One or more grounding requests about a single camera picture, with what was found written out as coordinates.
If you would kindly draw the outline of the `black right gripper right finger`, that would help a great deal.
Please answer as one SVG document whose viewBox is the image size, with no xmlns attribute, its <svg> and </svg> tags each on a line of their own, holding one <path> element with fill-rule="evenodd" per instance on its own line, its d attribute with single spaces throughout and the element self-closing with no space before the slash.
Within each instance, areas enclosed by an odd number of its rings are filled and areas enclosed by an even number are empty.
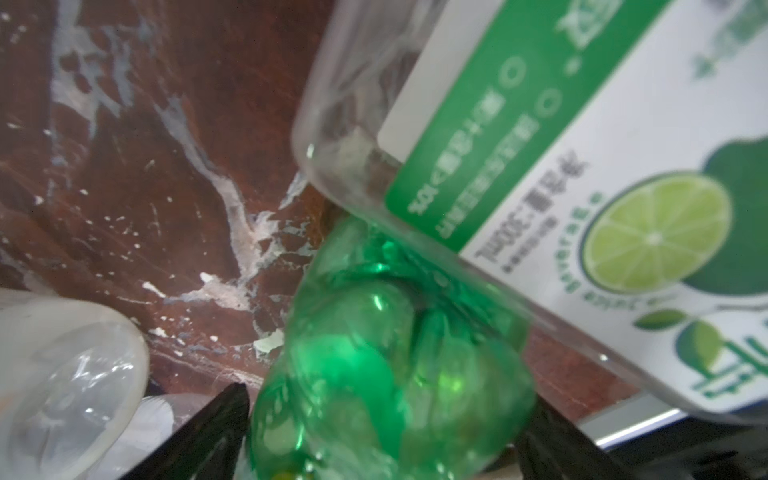
<svg viewBox="0 0 768 480">
<path fill-rule="evenodd" d="M 514 449 L 524 479 L 636 478 L 540 395 L 527 425 L 514 439 Z"/>
</svg>

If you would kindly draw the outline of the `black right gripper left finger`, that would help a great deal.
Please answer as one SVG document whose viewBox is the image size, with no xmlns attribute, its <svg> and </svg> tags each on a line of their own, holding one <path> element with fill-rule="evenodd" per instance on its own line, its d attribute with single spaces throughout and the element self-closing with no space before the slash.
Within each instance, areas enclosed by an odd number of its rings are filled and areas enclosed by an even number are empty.
<svg viewBox="0 0 768 480">
<path fill-rule="evenodd" d="M 232 383 L 122 480 L 232 479 L 248 429 L 250 398 Z"/>
</svg>

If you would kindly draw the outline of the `blue pepsi label bottle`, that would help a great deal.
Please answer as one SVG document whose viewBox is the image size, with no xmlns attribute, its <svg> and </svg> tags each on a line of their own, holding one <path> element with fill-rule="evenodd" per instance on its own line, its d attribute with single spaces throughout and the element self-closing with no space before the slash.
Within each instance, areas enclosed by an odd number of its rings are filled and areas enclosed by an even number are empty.
<svg viewBox="0 0 768 480">
<path fill-rule="evenodd" d="M 143 334 L 96 303 L 1 291 L 1 476 L 117 479 L 174 430 Z"/>
</svg>

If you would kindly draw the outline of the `green plastic soda bottle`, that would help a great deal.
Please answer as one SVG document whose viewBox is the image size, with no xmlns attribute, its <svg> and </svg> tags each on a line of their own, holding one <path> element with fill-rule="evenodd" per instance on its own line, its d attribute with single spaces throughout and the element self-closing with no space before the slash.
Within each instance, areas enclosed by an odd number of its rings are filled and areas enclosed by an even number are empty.
<svg viewBox="0 0 768 480">
<path fill-rule="evenodd" d="M 374 226 L 340 221 L 253 406 L 251 479 L 469 479 L 536 402 L 526 323 Z"/>
</svg>

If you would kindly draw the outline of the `lime label clear bottle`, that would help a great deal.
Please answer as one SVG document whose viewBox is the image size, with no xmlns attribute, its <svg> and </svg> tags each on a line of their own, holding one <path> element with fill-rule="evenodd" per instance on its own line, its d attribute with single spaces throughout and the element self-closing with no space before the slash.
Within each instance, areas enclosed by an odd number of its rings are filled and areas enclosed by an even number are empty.
<svg viewBox="0 0 768 480">
<path fill-rule="evenodd" d="M 767 420 L 763 1 L 337 1 L 330 200 L 687 413 Z"/>
</svg>

